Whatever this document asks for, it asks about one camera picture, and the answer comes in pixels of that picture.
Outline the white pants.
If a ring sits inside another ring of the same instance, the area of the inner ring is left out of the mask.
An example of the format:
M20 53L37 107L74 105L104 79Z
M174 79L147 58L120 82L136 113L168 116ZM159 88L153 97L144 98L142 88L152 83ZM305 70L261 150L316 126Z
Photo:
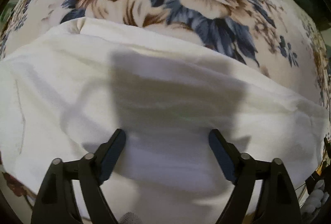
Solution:
M138 27L80 18L1 61L5 170L37 193L54 158L127 135L102 186L116 217L215 223L232 185L209 145L276 157L299 186L321 162L327 110L229 57Z

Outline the floral bed sheet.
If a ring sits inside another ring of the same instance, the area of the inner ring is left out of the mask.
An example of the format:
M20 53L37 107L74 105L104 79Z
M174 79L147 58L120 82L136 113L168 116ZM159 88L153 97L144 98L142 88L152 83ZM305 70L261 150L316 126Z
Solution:
M1 61L80 18L138 27L229 57L329 110L324 48L292 0L18 0L1 32Z

